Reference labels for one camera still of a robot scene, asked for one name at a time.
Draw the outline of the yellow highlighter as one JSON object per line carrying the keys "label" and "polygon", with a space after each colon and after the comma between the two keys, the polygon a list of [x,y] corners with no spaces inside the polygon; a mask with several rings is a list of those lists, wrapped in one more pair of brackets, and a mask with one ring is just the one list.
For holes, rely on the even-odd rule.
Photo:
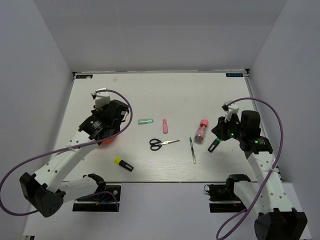
{"label": "yellow highlighter", "polygon": [[133,169],[134,169],[133,166],[131,166],[129,163],[127,163],[126,161],[124,161],[123,159],[121,159],[121,158],[119,158],[119,157],[116,157],[116,158],[114,159],[114,162],[115,162],[117,165],[121,166],[122,168],[126,169],[126,170],[129,171],[129,172],[132,172]]}

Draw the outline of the green pen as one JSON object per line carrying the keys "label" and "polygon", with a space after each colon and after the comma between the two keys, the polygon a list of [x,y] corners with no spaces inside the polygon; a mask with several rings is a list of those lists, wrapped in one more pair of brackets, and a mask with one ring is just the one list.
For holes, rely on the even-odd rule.
{"label": "green pen", "polygon": [[191,149],[191,155],[192,155],[193,164],[197,164],[195,150],[194,150],[193,141],[192,141],[191,137],[189,137],[189,143],[190,143],[190,149]]}

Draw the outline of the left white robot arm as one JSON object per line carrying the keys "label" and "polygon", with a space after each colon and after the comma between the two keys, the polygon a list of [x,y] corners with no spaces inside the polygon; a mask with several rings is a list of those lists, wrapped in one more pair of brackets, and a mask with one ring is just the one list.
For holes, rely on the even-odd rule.
{"label": "left white robot arm", "polygon": [[91,151],[120,131],[120,125],[130,112],[129,106],[112,100],[99,110],[92,110],[70,140],[70,148],[56,154],[47,164],[33,174],[24,173],[20,179],[23,195],[41,215],[48,218],[72,200],[92,196],[99,200],[105,196],[106,182],[97,174],[65,181],[66,176]]}

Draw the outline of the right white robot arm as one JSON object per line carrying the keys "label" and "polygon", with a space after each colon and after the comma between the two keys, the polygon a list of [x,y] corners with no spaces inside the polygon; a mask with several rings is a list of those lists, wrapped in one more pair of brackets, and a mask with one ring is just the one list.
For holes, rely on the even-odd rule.
{"label": "right white robot arm", "polygon": [[212,129],[221,141],[235,139],[249,162],[259,189],[255,190],[244,174],[230,175],[226,181],[226,195],[240,199],[247,212],[254,213],[254,232],[259,240],[298,240],[307,225],[306,214],[291,203],[278,172],[273,168],[273,148],[261,135],[260,114],[237,109],[227,110]]}

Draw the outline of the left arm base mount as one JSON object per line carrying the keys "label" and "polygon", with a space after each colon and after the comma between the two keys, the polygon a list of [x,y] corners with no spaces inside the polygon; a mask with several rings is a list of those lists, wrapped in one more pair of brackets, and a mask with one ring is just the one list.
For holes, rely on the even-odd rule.
{"label": "left arm base mount", "polygon": [[104,191],[112,193],[116,199],[109,193],[81,198],[73,202],[73,212],[118,212],[121,201],[121,184],[107,184]]}

